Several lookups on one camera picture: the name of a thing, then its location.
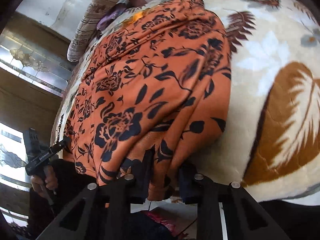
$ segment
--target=wall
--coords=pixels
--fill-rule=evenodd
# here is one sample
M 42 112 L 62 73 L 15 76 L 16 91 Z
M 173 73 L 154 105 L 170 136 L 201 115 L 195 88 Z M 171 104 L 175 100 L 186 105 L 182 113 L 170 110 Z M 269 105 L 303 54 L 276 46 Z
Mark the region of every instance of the wall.
M 23 0 L 17 11 L 71 40 L 91 0 Z
M 39 139 L 50 143 L 53 122 L 61 98 L 0 68 L 0 122 L 23 132 L 38 131 Z

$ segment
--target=white leaf pattern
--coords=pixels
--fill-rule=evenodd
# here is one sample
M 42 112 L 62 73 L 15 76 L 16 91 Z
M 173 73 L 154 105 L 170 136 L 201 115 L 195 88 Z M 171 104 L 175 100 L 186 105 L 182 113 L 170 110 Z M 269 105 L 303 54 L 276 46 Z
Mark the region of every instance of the white leaf pattern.
M 299 72 L 302 77 L 295 79 L 298 84 L 289 91 L 290 94 L 297 93 L 292 99 L 293 113 L 284 123 L 284 127 L 288 127 L 286 132 L 276 142 L 282 144 L 281 152 L 273 159 L 270 168 L 287 164 L 302 146 L 305 147 L 309 134 L 312 133 L 314 143 L 319 132 L 320 88 L 312 77 Z

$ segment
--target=black handheld tool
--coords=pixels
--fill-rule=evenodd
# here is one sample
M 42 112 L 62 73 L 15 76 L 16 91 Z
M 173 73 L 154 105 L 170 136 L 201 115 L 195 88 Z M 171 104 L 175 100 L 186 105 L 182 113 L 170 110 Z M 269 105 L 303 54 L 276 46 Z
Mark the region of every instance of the black handheld tool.
M 62 150 L 70 141 L 69 137 L 65 137 L 62 141 L 56 143 L 51 147 L 41 146 L 38 140 L 36 130 L 29 128 L 23 132 L 24 144 L 28 156 L 28 164 L 26 165 L 26 173 L 39 176 L 43 181 L 47 177 L 48 167 L 50 165 L 49 158 Z M 45 186 L 42 187 L 45 197 L 50 206 L 53 206 L 56 198 L 52 190 L 48 190 Z

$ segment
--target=hand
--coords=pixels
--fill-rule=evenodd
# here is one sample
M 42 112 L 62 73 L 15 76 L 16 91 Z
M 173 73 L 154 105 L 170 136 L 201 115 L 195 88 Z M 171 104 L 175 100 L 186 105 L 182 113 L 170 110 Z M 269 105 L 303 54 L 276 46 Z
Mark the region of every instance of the hand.
M 52 166 L 47 166 L 46 168 L 45 183 L 46 183 L 46 188 L 49 190 L 54 190 L 58 187 L 58 179 L 56 177 L 56 174 L 54 173 Z M 44 182 L 39 176 L 37 175 L 31 176 L 31 185 L 35 192 L 37 192 L 41 197 L 45 197 L 45 193 L 41 188 L 41 187 L 44 187 Z

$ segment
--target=purple fabric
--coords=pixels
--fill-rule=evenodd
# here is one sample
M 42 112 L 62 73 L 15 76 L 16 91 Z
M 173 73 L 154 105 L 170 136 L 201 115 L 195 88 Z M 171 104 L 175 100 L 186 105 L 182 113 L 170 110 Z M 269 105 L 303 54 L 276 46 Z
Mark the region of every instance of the purple fabric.
M 109 11 L 106 15 L 100 20 L 97 24 L 97 30 L 103 31 L 107 28 L 118 16 L 120 16 L 127 8 L 125 3 L 117 3 Z

